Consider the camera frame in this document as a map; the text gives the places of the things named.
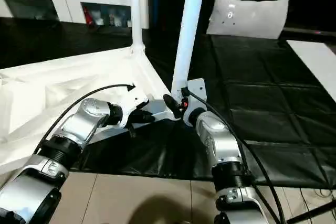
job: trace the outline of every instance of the black connector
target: black connector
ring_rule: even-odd
[[[190,95],[188,87],[181,88],[181,94],[183,97],[188,97]]]

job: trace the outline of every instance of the white pillow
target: white pillow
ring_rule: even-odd
[[[207,34],[277,39],[284,28],[289,0],[215,0]]]

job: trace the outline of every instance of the floor tile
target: floor tile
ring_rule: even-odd
[[[299,214],[302,214],[304,212],[307,212],[307,207],[304,204],[299,188],[285,188],[284,190],[285,190],[285,194],[288,199],[289,206],[292,211],[293,217]],[[302,189],[302,194],[304,196],[304,199],[307,202],[309,210],[315,207],[322,206],[323,204],[331,201],[331,197],[322,198],[322,197],[319,197],[316,193],[319,194],[319,190]],[[323,191],[322,193],[324,195],[328,194],[327,191]],[[300,223],[310,224],[310,220],[302,221]],[[332,213],[326,212],[323,215],[312,218],[312,223],[318,224],[318,223],[336,223],[336,222],[332,216]]]
[[[50,224],[82,223],[96,177],[93,173],[70,173]]]
[[[258,188],[261,191],[262,195],[267,200],[267,202],[270,204],[270,206],[273,209],[273,211],[275,212],[275,214],[279,217],[278,208],[277,208],[277,205],[275,203],[273,194],[272,194],[271,190],[269,189],[269,187],[268,186],[258,186]],[[285,215],[285,219],[287,220],[287,219],[291,218],[292,212],[290,210],[285,192],[284,192],[282,187],[275,187],[275,191],[276,191],[276,193],[279,197],[282,210],[284,211],[283,214]],[[269,211],[267,210],[265,205],[263,203],[261,205],[262,205],[262,207],[265,211],[266,216],[268,217],[269,224],[275,223],[275,221],[273,220],[271,214],[269,213]]]
[[[218,214],[215,206],[216,196],[213,183],[192,181],[191,185],[193,224],[213,224],[214,217]],[[272,197],[270,189],[266,186],[261,186],[259,187],[259,189],[277,214],[276,204]],[[281,187],[278,187],[276,188],[276,192],[284,210],[285,217],[290,218],[291,212],[283,189]],[[265,211],[266,216],[268,217],[269,223],[275,223],[264,204],[261,205]]]
[[[99,174],[84,224],[173,224],[191,220],[189,180]]]
[[[193,224],[214,224],[218,214],[214,183],[191,181]]]

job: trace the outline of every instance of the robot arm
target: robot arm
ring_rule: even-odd
[[[61,186],[97,128],[123,128],[132,112],[148,101],[137,88],[128,92],[119,105],[85,99],[40,151],[32,155],[0,190],[0,223],[48,223],[61,199]],[[153,117],[145,113],[152,121]]]
[[[1,189],[0,221],[48,223],[61,199],[59,190],[71,166],[97,128],[106,125],[125,127],[127,121],[134,122],[129,119],[131,112],[148,100],[135,89],[131,92],[121,106],[96,99],[83,100],[78,111],[64,121],[51,139],[41,145],[37,155],[31,156]],[[228,127],[194,99],[185,98],[181,105],[167,95],[164,100],[177,118],[183,116],[187,125],[195,127],[206,147],[217,192],[216,207],[220,212],[215,223],[267,224],[256,192],[251,187],[250,175],[244,168],[237,141]]]

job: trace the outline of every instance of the black wire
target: black wire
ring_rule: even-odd
[[[332,194],[332,190],[330,190],[330,192],[331,192],[331,199],[334,201],[335,200],[334,194]],[[331,210],[331,214],[334,217],[334,220],[336,221],[336,209],[335,208]]]
[[[306,208],[307,208],[307,210],[308,210],[308,212],[309,212],[309,207],[308,207],[308,204],[307,204],[307,202],[306,202],[305,197],[303,196],[303,193],[302,193],[302,189],[301,189],[301,188],[300,188],[300,193],[301,193],[303,202],[305,203],[305,206],[306,206]]]
[[[259,188],[254,183],[252,183],[252,187],[256,191],[256,193],[259,196],[259,198],[261,199],[261,201],[264,203],[264,205],[267,208],[267,210],[269,211],[269,213],[272,215],[274,221],[277,224],[281,224],[278,216],[275,214],[275,212],[273,211],[272,207],[269,205],[269,203],[267,202],[267,200],[265,199],[265,197],[263,196],[263,194],[261,193],[261,191],[259,190]]]
[[[332,190],[329,191],[329,194],[328,194],[328,195],[324,195],[324,194],[322,193],[322,189],[320,189],[320,193],[316,192],[316,189],[314,189],[314,193],[315,193],[317,196],[321,197],[321,198],[329,198],[329,197],[331,196],[331,194],[332,194]]]
[[[114,84],[114,85],[108,85],[108,86],[105,86],[105,87],[102,87],[102,88],[98,88],[98,89],[95,89],[85,95],[83,95],[82,97],[80,97],[78,100],[76,100],[73,104],[71,104],[69,107],[67,107],[63,113],[58,117],[58,119],[56,119],[56,121],[52,124],[52,126],[47,130],[47,132],[44,134],[44,136],[42,137],[42,139],[40,140],[40,142],[38,143],[37,147],[35,148],[34,152],[33,152],[33,155],[34,154],[37,154],[38,150],[40,149],[42,143],[44,141],[46,141],[48,135],[52,132],[52,130],[56,127],[56,125],[59,123],[59,121],[61,121],[61,119],[75,106],[77,105],[80,101],[82,101],[83,99],[85,99],[86,97],[94,94],[94,93],[97,93],[99,91],[102,91],[102,90],[105,90],[105,89],[110,89],[110,88],[116,88],[116,87],[127,87],[127,88],[134,88],[134,86],[132,85],[129,85],[129,84]]]
[[[328,194],[328,195],[324,195],[323,192],[322,192],[322,189],[320,189],[320,193],[316,192],[316,190],[314,189],[314,193],[315,193],[317,196],[319,196],[319,197],[321,197],[321,198],[323,198],[323,199],[327,199],[327,198],[331,197],[331,199],[332,199],[333,201],[335,200],[335,197],[334,197],[334,195],[332,194],[332,190],[329,191],[329,194]],[[334,208],[334,209],[331,209],[330,211],[331,211],[331,214],[332,214],[334,220],[336,221],[336,209]]]
[[[207,103],[202,98],[200,98],[197,95],[195,95],[193,92],[189,91],[189,94],[191,96],[193,96],[194,98],[196,98],[197,100],[199,100],[201,103],[205,104],[211,110],[211,112],[213,112],[216,116],[218,116],[226,124],[226,126],[230,130],[231,134],[235,137],[235,139],[237,141],[239,141],[240,143],[242,143],[250,151],[251,155],[253,156],[253,158],[257,162],[257,164],[258,164],[261,172],[263,173],[263,176],[265,177],[265,179],[267,181],[267,184],[268,184],[268,186],[269,186],[269,188],[270,188],[270,190],[271,190],[271,192],[273,194],[275,203],[277,205],[277,208],[278,208],[278,211],[279,211],[280,220],[277,218],[277,219],[275,219],[275,221],[278,222],[278,223],[280,223],[280,224],[286,224],[285,215],[283,213],[283,209],[282,209],[279,197],[278,197],[278,195],[277,195],[277,193],[276,193],[276,191],[274,189],[272,181],[270,180],[270,178],[269,178],[269,176],[268,176],[268,174],[266,172],[266,169],[264,168],[264,166],[261,163],[261,161],[258,158],[258,156],[255,154],[255,152],[252,150],[252,148],[243,139],[238,138],[237,134],[235,133],[235,131],[233,130],[233,128],[231,127],[231,125],[226,121],[226,119],[213,106],[211,106],[209,103]],[[265,200],[264,204],[265,204],[265,206],[268,205],[267,209],[271,208],[269,206],[269,204],[267,203],[266,200]]]

